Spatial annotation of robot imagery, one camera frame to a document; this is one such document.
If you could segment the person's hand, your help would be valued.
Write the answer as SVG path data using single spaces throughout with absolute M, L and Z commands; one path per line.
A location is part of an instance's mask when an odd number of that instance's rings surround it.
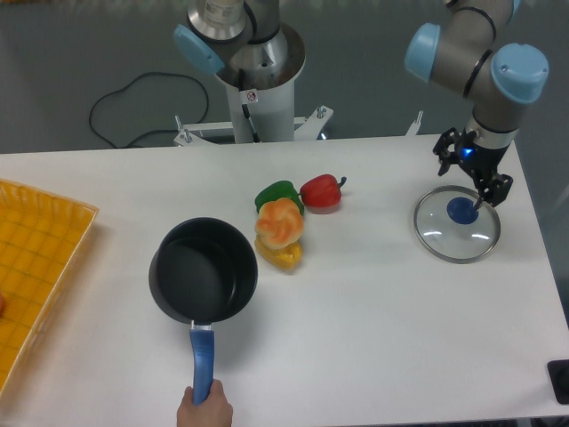
M 218 379 L 212 381 L 208 398 L 201 404 L 193 403 L 194 389 L 188 386 L 176 413 L 178 427 L 230 427 L 233 422 L 233 407 Z

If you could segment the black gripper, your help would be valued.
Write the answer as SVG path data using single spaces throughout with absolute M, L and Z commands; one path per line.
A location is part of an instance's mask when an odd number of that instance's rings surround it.
M 506 153 L 506 148 L 488 149 L 479 143 L 474 131 L 466 130 L 460 134 L 455 128 L 442 133 L 433 148 L 437 156 L 438 176 L 446 174 L 452 165 L 459 165 L 474 182 L 478 198 L 474 208 L 482 204 L 496 207 L 504 202 L 513 184 L 513 178 L 498 172 L 498 165 Z M 456 152 L 451 147 L 456 144 Z

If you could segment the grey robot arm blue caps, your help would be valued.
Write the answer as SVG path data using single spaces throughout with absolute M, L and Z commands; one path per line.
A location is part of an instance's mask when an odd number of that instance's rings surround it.
M 458 165 L 479 204 L 499 205 L 512 178 L 498 171 L 525 109 L 549 75 L 544 54 L 529 44 L 493 49 L 515 16 L 516 1 L 449 1 L 446 28 L 424 24 L 413 35 L 405 68 L 473 103 L 462 131 L 443 133 L 433 151 L 440 172 Z M 192 1 L 187 23 L 172 35 L 195 68 L 225 86 L 236 142 L 294 141 L 313 131 L 294 123 L 294 83 L 306 61 L 300 35 L 280 19 L 276 1 Z

